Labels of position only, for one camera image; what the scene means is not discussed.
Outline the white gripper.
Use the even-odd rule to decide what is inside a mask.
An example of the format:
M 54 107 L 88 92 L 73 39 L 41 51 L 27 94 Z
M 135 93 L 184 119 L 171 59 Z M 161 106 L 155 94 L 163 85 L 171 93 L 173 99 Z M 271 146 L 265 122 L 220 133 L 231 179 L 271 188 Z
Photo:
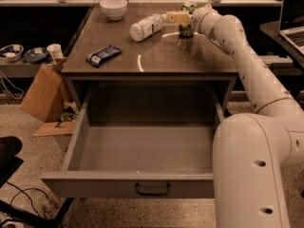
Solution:
M 187 10 L 168 11 L 166 19 L 168 22 L 183 26 L 188 26 L 191 23 L 192 28 L 197 33 L 210 33 L 219 19 L 219 14 L 210 3 L 207 3 L 196 9 L 192 16 Z

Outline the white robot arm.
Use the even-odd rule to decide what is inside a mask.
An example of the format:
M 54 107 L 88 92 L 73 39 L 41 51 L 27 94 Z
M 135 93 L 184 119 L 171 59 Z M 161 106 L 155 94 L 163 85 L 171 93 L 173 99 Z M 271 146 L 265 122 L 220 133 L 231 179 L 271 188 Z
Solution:
M 304 111 L 247 42 L 233 15 L 205 5 L 168 11 L 230 55 L 251 103 L 218 126 L 213 140 L 217 228 L 290 228 L 281 170 L 304 162 Z

